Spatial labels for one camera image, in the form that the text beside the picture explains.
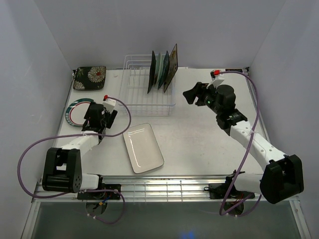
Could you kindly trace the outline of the cream square flower plate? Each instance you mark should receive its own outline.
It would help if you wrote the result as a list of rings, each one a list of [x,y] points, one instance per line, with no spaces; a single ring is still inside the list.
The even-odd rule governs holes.
[[[177,44],[175,44],[170,56],[169,56],[169,70],[167,77],[164,82],[163,92],[165,93],[178,70],[178,55],[177,55]]]

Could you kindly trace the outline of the teal square plate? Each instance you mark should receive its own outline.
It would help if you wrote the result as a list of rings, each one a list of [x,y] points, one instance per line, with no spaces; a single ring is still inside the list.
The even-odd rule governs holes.
[[[170,60],[169,60],[169,53],[167,51],[165,54],[164,60],[163,60],[163,68],[162,68],[161,77],[159,79],[158,90],[163,86],[163,84],[167,78],[168,71],[169,71],[169,65],[170,65]]]

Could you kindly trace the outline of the round white green-rimmed plate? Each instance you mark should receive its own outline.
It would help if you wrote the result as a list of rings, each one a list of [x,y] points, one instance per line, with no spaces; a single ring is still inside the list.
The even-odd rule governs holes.
[[[65,112],[67,123],[74,127],[82,127],[85,122],[84,116],[93,101],[90,98],[81,98],[72,102]]]

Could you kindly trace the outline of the mint green round flower plate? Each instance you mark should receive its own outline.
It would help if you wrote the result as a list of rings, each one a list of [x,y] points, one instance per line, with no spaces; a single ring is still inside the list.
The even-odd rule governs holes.
[[[160,80],[162,68],[163,68],[163,57],[164,55],[160,52],[156,57],[156,69],[155,69],[155,78],[153,86],[157,86]]]

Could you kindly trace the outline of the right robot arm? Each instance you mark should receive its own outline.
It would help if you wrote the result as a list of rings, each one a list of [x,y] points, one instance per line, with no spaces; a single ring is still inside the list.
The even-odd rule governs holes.
[[[258,162],[263,175],[237,171],[227,176],[225,192],[231,198],[243,191],[257,193],[271,203],[304,191],[302,161],[276,149],[259,133],[255,133],[247,118],[236,109],[234,89],[229,85],[215,87],[202,82],[183,92],[187,103],[207,106],[216,113],[218,126],[239,142]]]

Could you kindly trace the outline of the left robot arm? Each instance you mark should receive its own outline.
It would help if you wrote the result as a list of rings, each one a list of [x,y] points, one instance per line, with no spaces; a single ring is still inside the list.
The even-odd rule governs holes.
[[[80,136],[60,148],[48,149],[42,177],[45,191],[77,193],[88,190],[95,199],[105,195],[106,187],[99,182],[99,175],[82,173],[81,159],[101,143],[106,129],[111,128],[117,115],[115,105],[115,100],[101,104],[91,102],[84,116]]]

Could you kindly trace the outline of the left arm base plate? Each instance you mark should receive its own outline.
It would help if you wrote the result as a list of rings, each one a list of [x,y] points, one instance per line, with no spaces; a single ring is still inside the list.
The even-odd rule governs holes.
[[[101,189],[108,189],[121,192],[121,184],[104,184],[102,183]],[[121,196],[114,192],[86,192],[86,193],[79,193],[77,195],[78,200],[119,200]]]

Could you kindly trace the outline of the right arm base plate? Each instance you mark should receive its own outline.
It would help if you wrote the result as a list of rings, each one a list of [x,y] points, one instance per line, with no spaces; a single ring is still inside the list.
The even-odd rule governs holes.
[[[226,183],[210,183],[208,186],[204,187],[203,190],[209,193],[210,199],[223,199],[227,190],[228,185]],[[249,199],[254,199],[255,194],[247,191],[238,191],[233,188],[231,189],[228,199],[244,199],[249,196]]]

